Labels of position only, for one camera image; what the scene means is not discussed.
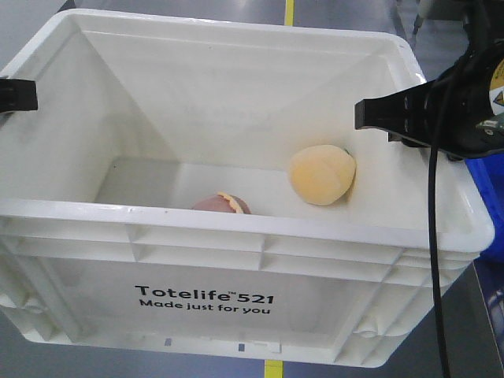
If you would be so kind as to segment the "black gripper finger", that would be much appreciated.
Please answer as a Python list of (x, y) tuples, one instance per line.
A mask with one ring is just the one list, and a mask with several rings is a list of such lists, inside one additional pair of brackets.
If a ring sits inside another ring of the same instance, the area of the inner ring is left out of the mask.
[(39, 108), (35, 81), (1, 78), (0, 95), (1, 113)]

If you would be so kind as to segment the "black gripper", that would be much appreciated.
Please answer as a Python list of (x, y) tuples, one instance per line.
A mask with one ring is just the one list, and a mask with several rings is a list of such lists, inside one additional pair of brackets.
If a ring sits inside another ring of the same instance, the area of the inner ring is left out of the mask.
[(454, 158), (503, 151), (503, 3), (465, 1), (464, 53), (435, 80), (354, 106), (354, 129)]

